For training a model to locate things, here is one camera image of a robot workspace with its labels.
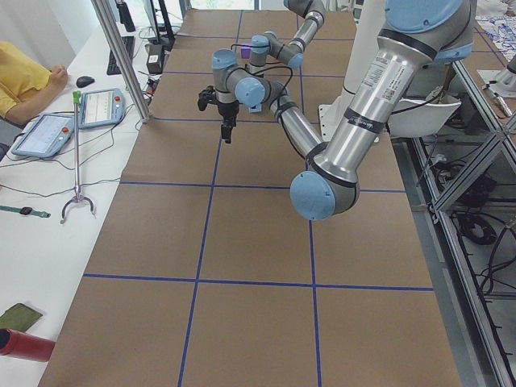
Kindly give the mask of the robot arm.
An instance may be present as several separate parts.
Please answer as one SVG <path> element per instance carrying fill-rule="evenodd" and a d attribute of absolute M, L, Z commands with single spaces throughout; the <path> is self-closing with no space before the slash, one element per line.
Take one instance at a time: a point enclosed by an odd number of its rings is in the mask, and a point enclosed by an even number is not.
<path fill-rule="evenodd" d="M 304 19 L 294 37 L 283 43 L 274 31 L 254 35 L 250 42 L 247 70 L 257 75 L 264 70 L 271 56 L 280 65 L 299 69 L 304 61 L 304 52 L 326 19 L 326 6 L 320 0 L 284 0 L 285 8 Z"/>
<path fill-rule="evenodd" d="M 302 65 L 309 42 L 322 28 L 326 8 L 320 1 L 288 1 L 287 9 L 303 18 L 296 35 L 282 43 L 267 31 L 250 44 L 250 65 L 238 65 L 235 52 L 216 51 L 211 60 L 214 84 L 198 95 L 198 108 L 215 105 L 222 116 L 221 136 L 231 138 L 241 106 L 268 108 L 307 169 L 290 186 L 295 210 L 309 220 L 324 220 L 351 209 L 360 195 L 357 169 L 384 130 L 414 75 L 431 63 L 448 63 L 472 51 L 474 1 L 368 2 L 378 10 L 376 52 L 363 70 L 357 89 L 343 92 L 321 117 L 332 123 L 329 140 L 318 135 L 291 99 L 286 87 L 262 77 L 268 58 L 291 69 Z"/>

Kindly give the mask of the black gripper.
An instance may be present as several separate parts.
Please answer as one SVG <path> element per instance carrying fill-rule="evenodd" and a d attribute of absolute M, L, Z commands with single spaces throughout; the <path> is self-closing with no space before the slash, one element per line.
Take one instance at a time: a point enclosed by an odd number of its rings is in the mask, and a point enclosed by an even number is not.
<path fill-rule="evenodd" d="M 236 119 L 239 113 L 239 102 L 218 102 L 218 113 L 222 116 L 221 136 L 231 144 L 233 127 L 236 126 Z"/>

